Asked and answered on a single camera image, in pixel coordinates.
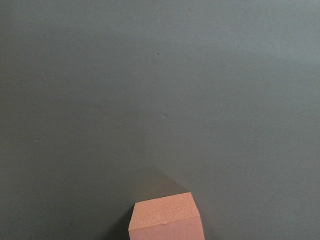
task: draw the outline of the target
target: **gray surface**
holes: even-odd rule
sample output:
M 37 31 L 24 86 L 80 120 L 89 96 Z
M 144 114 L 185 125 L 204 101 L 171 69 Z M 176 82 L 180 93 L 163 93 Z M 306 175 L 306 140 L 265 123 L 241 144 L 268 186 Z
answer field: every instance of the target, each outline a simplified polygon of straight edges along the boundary
M 320 236 L 320 1 L 1 1 L 0 239 Z

